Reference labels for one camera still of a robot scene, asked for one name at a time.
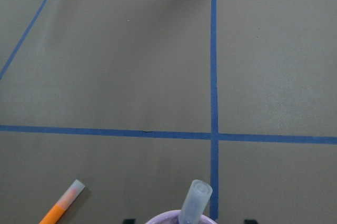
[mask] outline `black object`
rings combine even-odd
[[[125,219],[123,224],[136,224],[136,219]]]
[[[256,220],[244,220],[243,224],[259,224]]]

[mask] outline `diagonal blue tape strip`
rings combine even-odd
[[[284,142],[294,144],[337,144],[337,137],[219,134],[221,141]]]
[[[219,216],[219,117],[217,107],[216,0],[211,0],[211,186],[210,217]]]
[[[18,52],[18,50],[20,49],[23,41],[25,40],[25,38],[27,37],[29,31],[31,31],[31,28],[33,27],[34,23],[36,22],[38,16],[40,15],[43,7],[46,5],[47,0],[43,0],[41,3],[41,6],[38,8],[36,14],[34,15],[33,19],[31,20],[30,24],[28,25],[27,29],[25,30],[25,32],[23,33],[23,35],[21,36],[19,42],[17,43],[17,45],[15,46],[13,52],[11,53],[11,55],[9,56],[7,62],[5,63],[4,67],[2,68],[1,72],[0,72],[0,79],[3,78],[3,76],[5,75],[6,71],[8,70],[11,62],[13,61],[16,53]]]
[[[211,138],[210,133],[169,132],[169,131],[146,132],[140,130],[121,130],[121,129],[58,128],[58,127],[31,127],[31,126],[9,126],[9,125],[0,125],[0,131],[66,134],[66,135],[128,136],[128,137],[199,139],[199,140],[209,140]]]

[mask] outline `gray tabletop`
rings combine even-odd
[[[335,0],[0,0],[0,222],[337,219]]]

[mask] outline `vertical blue tape strip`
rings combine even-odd
[[[33,27],[34,23],[36,22],[38,16],[40,15],[43,7],[46,5],[47,0],[43,0],[41,3],[41,6],[38,8],[36,14],[34,15],[33,19],[31,20],[30,24],[28,25],[27,29],[25,30],[25,32],[23,33],[22,37],[20,38],[19,42],[17,43],[17,45],[15,46],[12,54],[9,56],[7,62],[5,63],[4,67],[2,68],[1,72],[0,72],[0,79],[2,79],[2,77],[5,75],[6,71],[8,70],[11,62],[13,61],[16,53],[18,52],[18,50],[20,49],[23,41],[25,40],[25,38],[27,37],[29,31],[31,31],[31,28]]]
[[[216,69],[216,0],[211,1],[211,186],[210,217],[219,216],[219,123]]]

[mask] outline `marker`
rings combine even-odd
[[[79,180],[75,180],[39,224],[55,224],[84,187]]]

